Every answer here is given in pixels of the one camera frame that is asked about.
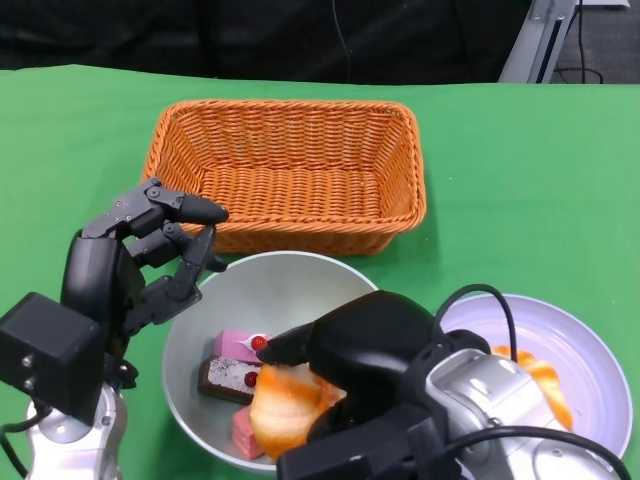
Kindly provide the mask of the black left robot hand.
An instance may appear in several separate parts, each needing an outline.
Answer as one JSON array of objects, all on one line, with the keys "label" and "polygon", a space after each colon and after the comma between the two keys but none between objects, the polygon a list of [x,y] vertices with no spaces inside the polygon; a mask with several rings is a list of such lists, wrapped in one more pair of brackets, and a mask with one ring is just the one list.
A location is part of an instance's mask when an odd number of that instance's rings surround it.
[{"label": "black left robot hand", "polygon": [[123,353],[143,327],[165,323],[201,299],[204,271],[226,270],[213,244],[228,218],[209,199],[146,180],[74,236],[62,304],[98,323],[108,353]]}]

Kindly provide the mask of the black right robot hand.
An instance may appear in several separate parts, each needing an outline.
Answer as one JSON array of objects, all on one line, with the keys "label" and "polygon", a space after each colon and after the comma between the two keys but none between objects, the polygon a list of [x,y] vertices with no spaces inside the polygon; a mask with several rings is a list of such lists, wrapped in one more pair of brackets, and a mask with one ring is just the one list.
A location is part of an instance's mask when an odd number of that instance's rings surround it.
[{"label": "black right robot hand", "polygon": [[401,377],[443,331],[413,300],[377,290],[267,341],[269,365],[306,364],[346,396],[312,424],[309,441],[364,424],[389,410]]}]

